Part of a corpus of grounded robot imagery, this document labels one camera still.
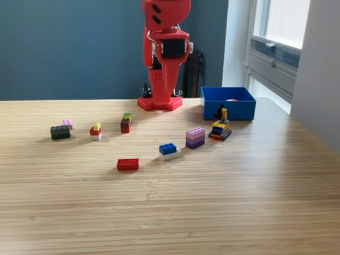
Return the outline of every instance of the stacked lego bricks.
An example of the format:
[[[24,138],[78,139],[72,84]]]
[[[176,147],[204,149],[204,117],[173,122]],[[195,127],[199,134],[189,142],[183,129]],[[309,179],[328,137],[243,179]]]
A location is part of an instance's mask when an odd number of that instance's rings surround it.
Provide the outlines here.
[[[70,128],[68,125],[52,126],[51,127],[52,140],[70,138]]]
[[[121,132],[130,133],[131,124],[132,124],[132,114],[124,113],[122,121],[121,121]]]
[[[96,122],[93,127],[90,129],[91,140],[100,140],[101,139],[101,125],[100,122]]]
[[[169,160],[177,158],[181,155],[181,151],[177,149],[176,145],[173,143],[167,143],[159,146],[159,157],[161,160]]]
[[[185,146],[189,149],[195,149],[204,145],[206,130],[202,127],[195,127],[186,132]]]

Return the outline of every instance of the pink lego brick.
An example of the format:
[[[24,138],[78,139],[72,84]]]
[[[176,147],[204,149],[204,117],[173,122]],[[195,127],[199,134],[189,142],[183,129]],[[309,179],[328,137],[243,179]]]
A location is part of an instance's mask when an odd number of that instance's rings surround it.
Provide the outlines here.
[[[186,132],[186,137],[188,137],[191,140],[201,137],[203,135],[206,135],[206,130],[200,126],[195,127],[194,129],[188,130]]]
[[[63,125],[69,126],[70,130],[73,129],[71,120],[63,120]]]

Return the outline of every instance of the white lego brick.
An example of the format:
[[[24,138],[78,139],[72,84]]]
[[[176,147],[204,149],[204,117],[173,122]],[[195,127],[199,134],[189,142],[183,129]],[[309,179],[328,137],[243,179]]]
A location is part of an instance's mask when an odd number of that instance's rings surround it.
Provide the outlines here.
[[[173,158],[178,158],[180,156],[181,156],[181,151],[178,149],[175,153],[171,153],[165,156],[162,153],[159,153],[159,157],[161,158],[162,161],[166,161],[166,160],[173,159]]]
[[[91,136],[91,140],[100,140],[101,138],[101,133],[99,135],[90,135]]]

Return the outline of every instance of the black lego brick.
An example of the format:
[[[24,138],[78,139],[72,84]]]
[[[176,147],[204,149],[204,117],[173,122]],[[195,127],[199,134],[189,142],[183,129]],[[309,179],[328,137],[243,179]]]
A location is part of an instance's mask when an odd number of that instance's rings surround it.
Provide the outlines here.
[[[51,135],[52,140],[65,139],[65,138],[70,138],[70,137],[71,137],[70,133],[68,133],[68,134],[53,134],[53,135]]]
[[[70,128],[68,125],[52,126],[51,135],[53,134],[70,134]]]

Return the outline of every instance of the dark red lego brick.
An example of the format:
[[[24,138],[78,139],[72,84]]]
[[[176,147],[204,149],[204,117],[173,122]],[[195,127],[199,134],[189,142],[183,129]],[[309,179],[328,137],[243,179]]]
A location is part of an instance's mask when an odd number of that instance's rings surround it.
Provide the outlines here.
[[[131,130],[131,121],[128,118],[124,118],[121,121],[121,132],[122,133],[130,133]]]
[[[98,131],[94,130],[94,127],[90,129],[90,135],[99,135],[101,133],[101,128]]]
[[[117,162],[118,171],[131,171],[139,169],[139,158],[119,159]]]

